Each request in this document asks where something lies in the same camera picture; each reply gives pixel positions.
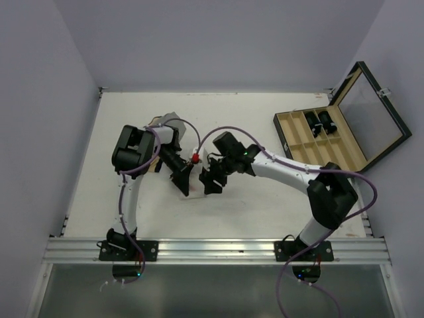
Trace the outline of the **white pink-trimmed underwear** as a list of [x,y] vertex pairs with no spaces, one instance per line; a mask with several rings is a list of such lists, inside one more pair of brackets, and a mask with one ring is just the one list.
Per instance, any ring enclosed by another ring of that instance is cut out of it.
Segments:
[[189,200],[189,199],[201,199],[206,197],[204,193],[203,185],[191,185],[189,186],[188,195],[184,195],[183,193],[179,194],[179,198],[181,200]]

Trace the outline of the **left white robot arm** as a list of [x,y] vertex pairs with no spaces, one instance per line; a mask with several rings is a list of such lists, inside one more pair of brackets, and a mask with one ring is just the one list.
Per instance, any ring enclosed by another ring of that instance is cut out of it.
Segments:
[[123,260],[142,256],[136,241],[136,206],[141,181],[156,158],[170,170],[172,183],[184,196],[189,195],[189,175],[193,165],[182,159],[180,139],[185,129],[154,125],[144,130],[125,125],[114,148],[111,162],[121,179],[118,219],[107,233],[106,242]]

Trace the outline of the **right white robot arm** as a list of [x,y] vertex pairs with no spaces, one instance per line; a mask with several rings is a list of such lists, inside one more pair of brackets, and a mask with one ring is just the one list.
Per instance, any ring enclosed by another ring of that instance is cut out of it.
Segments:
[[202,169],[199,181],[206,195],[221,193],[227,177],[235,172],[271,179],[304,193],[312,217],[294,240],[292,251],[303,260],[319,251],[318,242],[339,228],[358,200],[358,195],[338,165],[309,166],[291,159],[266,154],[262,147],[245,147],[231,132],[213,140],[219,159],[211,159]]

